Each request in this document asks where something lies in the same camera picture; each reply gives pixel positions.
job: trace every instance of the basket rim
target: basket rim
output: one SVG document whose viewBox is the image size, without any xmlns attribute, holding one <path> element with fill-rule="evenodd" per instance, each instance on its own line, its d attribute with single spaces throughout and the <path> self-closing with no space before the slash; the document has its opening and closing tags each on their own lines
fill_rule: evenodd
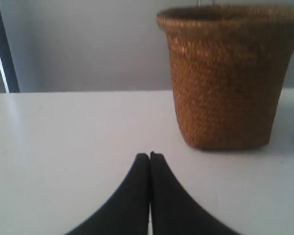
<svg viewBox="0 0 294 235">
<path fill-rule="evenodd" d="M 234 19 L 220 19 L 220 20 L 192 20 L 184 18 L 175 18 L 170 16 L 172 11 L 187 11 L 194 9 L 218 9 L 218 10 L 239 10 L 239 9 L 263 9 L 268 10 L 268 15 L 271 17 L 239 17 Z M 162 27 L 202 27 L 202 26 L 220 26 L 233 25 L 241 26 L 244 24 L 265 24 L 265 23 L 292 23 L 294 24 L 294 5 L 290 4 L 214 4 L 201 6 L 184 6 L 171 7 L 158 12 L 157 22 Z"/>
</svg>

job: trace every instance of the white object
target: white object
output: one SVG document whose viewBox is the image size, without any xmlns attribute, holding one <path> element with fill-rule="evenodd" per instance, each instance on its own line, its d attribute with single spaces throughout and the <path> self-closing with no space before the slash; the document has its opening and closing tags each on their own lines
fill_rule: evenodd
<svg viewBox="0 0 294 235">
<path fill-rule="evenodd" d="M 150 151 L 242 235 L 294 235 L 294 89 L 282 92 L 270 144 L 235 153 L 189 148 L 171 91 L 0 94 L 0 235 L 68 232 Z"/>
</svg>

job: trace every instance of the white table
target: white table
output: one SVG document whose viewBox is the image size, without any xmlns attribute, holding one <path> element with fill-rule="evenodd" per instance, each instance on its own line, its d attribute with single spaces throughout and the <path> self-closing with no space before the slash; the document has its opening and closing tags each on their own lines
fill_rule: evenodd
<svg viewBox="0 0 294 235">
<path fill-rule="evenodd" d="M 152 150 L 241 234 L 294 235 L 294 89 L 282 93 L 269 146 L 235 153 L 189 148 L 171 91 L 0 94 L 0 235 L 64 234 Z"/>
</svg>

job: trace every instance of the wicker basket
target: wicker basket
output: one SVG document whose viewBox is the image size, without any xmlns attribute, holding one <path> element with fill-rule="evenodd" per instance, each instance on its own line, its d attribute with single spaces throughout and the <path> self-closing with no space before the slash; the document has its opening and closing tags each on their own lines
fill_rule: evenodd
<svg viewBox="0 0 294 235">
<path fill-rule="evenodd" d="M 185 142 L 206 150 L 267 144 L 294 49 L 294 7 L 171 8 L 157 21 Z"/>
</svg>

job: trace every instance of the woven basket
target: woven basket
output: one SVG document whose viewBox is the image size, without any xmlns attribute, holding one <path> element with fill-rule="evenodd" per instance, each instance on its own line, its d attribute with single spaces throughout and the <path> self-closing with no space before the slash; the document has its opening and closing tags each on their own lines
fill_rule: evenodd
<svg viewBox="0 0 294 235">
<path fill-rule="evenodd" d="M 294 7 L 171 8 L 157 22 L 185 142 L 206 150 L 267 144 L 294 49 Z"/>
</svg>

